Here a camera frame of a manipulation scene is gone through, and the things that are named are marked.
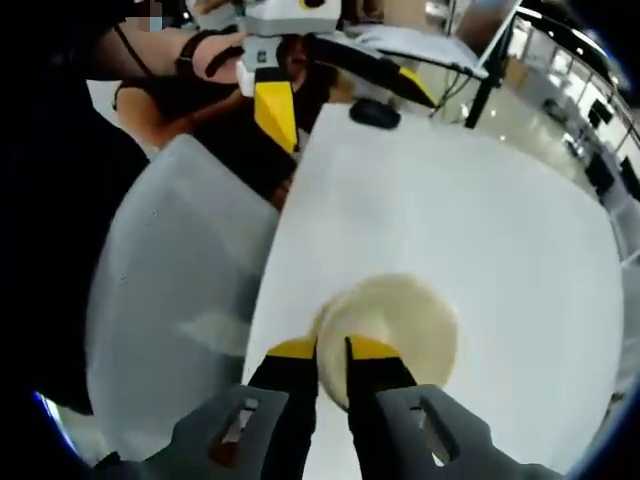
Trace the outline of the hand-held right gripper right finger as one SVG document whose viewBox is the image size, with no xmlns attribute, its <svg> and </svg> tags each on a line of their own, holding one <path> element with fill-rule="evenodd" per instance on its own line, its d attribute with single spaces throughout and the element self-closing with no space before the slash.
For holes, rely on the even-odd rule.
<svg viewBox="0 0 640 480">
<path fill-rule="evenodd" d="M 420 385 L 391 346 L 345 340 L 348 423 L 365 479 L 557 479 L 493 443 L 488 424 L 435 385 Z"/>
</svg>

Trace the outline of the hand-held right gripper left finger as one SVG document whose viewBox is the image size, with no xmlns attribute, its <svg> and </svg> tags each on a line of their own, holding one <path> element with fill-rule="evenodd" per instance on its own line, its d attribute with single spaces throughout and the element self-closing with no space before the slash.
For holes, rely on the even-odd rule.
<svg viewBox="0 0 640 480">
<path fill-rule="evenodd" d="M 319 382 L 309 337 L 272 347 L 248 384 L 179 420 L 144 461 L 110 461 L 95 479 L 300 479 L 316 427 Z"/>
</svg>

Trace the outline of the person's left hand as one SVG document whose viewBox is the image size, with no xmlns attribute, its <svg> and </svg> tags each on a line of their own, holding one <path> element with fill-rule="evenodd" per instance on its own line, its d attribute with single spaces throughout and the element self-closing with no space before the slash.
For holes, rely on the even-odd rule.
<svg viewBox="0 0 640 480">
<path fill-rule="evenodd" d="M 225 35 L 212 35 L 202 40 L 196 47 L 192 58 L 194 73 L 201 79 L 221 84 L 236 84 L 236 63 L 240 53 L 225 58 L 216 69 L 210 63 L 224 51 L 232 47 L 241 47 L 245 34 L 236 32 Z"/>
</svg>

